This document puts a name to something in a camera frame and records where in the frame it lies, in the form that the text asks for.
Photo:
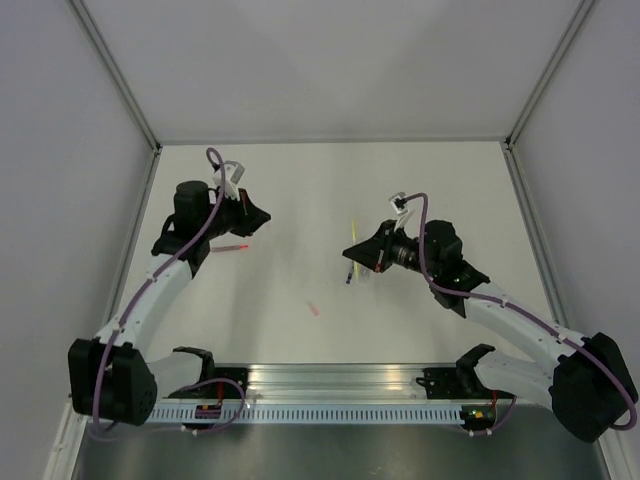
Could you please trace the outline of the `pink highlighter pen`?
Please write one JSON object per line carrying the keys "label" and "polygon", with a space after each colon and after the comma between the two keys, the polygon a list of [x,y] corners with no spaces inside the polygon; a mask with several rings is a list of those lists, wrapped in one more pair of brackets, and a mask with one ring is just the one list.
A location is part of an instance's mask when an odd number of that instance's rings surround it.
{"label": "pink highlighter pen", "polygon": [[211,247],[210,251],[212,253],[223,253],[223,252],[240,251],[248,248],[249,248],[248,244],[236,244],[236,245]]}

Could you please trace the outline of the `orange marker with clear cap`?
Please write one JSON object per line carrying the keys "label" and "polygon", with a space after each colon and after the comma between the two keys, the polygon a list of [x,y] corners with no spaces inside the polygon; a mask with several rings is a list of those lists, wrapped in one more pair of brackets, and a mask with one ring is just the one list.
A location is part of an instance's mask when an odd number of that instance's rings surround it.
{"label": "orange marker with clear cap", "polygon": [[365,268],[364,266],[358,267],[357,281],[359,283],[367,282],[371,277],[371,270]]}

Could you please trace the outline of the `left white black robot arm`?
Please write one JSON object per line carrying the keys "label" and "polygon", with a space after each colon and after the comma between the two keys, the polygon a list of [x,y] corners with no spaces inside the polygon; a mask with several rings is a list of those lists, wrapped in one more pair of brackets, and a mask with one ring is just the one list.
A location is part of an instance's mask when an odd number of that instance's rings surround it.
{"label": "left white black robot arm", "polygon": [[246,238],[270,221],[243,188],[180,183],[174,211],[151,249],[147,277],[129,303],[91,339],[68,350],[71,401],[76,413],[93,420],[143,425],[161,398],[190,392],[205,398],[217,386],[211,352],[177,347],[153,362],[145,356],[179,294],[195,279],[225,234]]}

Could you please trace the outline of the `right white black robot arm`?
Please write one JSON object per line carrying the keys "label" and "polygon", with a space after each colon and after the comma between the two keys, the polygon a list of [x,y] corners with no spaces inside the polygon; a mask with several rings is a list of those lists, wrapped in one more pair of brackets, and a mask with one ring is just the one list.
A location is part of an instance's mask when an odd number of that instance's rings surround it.
{"label": "right white black robot arm", "polygon": [[456,363],[464,395],[505,392],[550,410],[577,439],[592,443],[609,429],[630,430],[639,394],[614,339],[587,336],[538,318],[468,263],[454,226],[431,220],[410,238],[395,221],[346,248],[343,256],[375,273],[392,266],[422,273],[445,309],[494,332],[526,354],[521,360],[480,344]]}

